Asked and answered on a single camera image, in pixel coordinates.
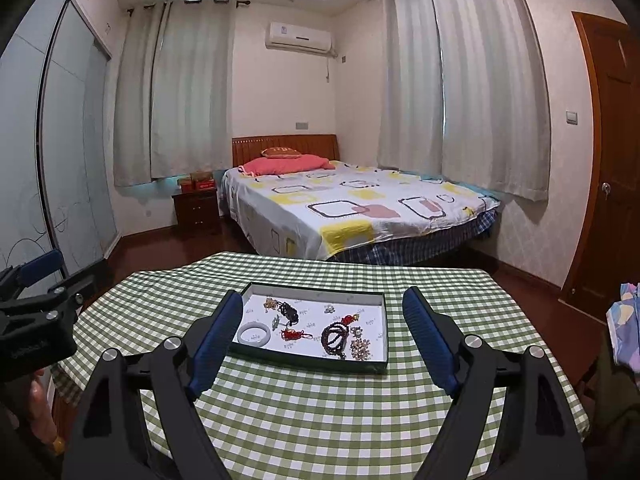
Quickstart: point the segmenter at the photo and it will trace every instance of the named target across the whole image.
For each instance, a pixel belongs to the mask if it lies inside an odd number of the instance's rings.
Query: nightstand
[[[173,198],[180,231],[220,232],[217,190],[191,191],[174,195]]]

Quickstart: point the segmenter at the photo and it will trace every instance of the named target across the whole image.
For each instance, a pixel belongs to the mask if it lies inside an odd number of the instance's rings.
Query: wall socket
[[[567,112],[566,113],[566,122],[567,124],[578,124],[578,112]]]

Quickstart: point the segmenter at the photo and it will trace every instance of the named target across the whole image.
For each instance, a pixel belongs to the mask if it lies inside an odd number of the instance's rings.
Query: air conditioner
[[[325,30],[271,23],[267,28],[265,44],[269,48],[328,54],[331,52],[332,37],[331,33]]]

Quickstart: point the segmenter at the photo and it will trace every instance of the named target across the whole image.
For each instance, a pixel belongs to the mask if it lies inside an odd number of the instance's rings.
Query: colorful cloth
[[[148,352],[210,315],[230,288],[249,282],[383,292],[388,331],[385,375],[317,372],[227,356],[212,389],[195,403],[235,480],[412,479],[435,441],[451,399],[427,371],[402,316],[402,294],[418,286],[434,310],[493,348],[545,349],[578,431],[589,421],[571,383],[527,316],[482,270],[334,264],[220,253],[174,270],[137,272],[95,301],[74,326],[78,351],[54,365],[59,393],[76,402],[101,352]],[[474,478],[487,470],[504,404],[494,390]],[[153,444],[168,447],[151,392],[142,392]]]
[[[640,298],[638,286],[620,285],[620,301],[607,312],[607,325],[613,360],[617,365],[631,368],[640,388]]]

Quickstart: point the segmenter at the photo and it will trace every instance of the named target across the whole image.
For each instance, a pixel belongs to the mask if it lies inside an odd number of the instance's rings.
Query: fabric
[[[229,170],[233,218],[259,254],[326,260],[341,251],[464,224],[500,202],[451,182],[350,166],[251,178]]]
[[[296,158],[265,158],[262,156],[254,158],[238,168],[248,176],[283,175],[300,171],[334,169],[334,165],[329,162],[328,158],[317,155],[300,155]]]
[[[538,38],[524,0],[433,0],[444,74],[442,173],[548,198],[551,127]]]
[[[640,298],[638,287],[620,285],[620,301],[607,311],[607,325],[615,364],[626,366],[636,375],[640,388]]]
[[[302,153],[292,148],[267,148],[260,153],[267,158],[298,158]]]
[[[249,282],[383,292],[388,369],[382,376],[313,372],[227,356],[195,406],[236,480],[412,478],[451,400],[433,384],[402,317],[402,294],[420,288],[437,312],[501,350],[545,349],[578,430],[587,416],[533,325],[481,270],[373,267],[220,253],[181,269],[137,272],[98,298],[74,326],[75,355],[54,365],[59,393],[77,401],[107,348],[147,352],[210,315],[230,288]],[[142,402],[153,444],[167,453],[150,392]],[[470,478],[486,471],[500,425],[504,389],[494,398]]]
[[[596,361],[595,410],[584,454],[590,480],[631,480],[640,470],[640,392],[631,371],[616,366],[608,339]]]
[[[491,209],[465,224],[442,229],[434,233],[415,237],[388,240],[347,249],[334,254],[330,262],[349,264],[410,266],[460,247],[488,231],[497,218],[497,211]]]
[[[433,0],[382,0],[384,99],[378,165],[440,175],[442,67]]]
[[[233,2],[176,1],[166,6],[153,70],[153,178],[232,165],[234,13]]]
[[[151,65],[163,4],[133,10],[120,59],[113,120],[113,179],[116,186],[151,182],[149,106]]]

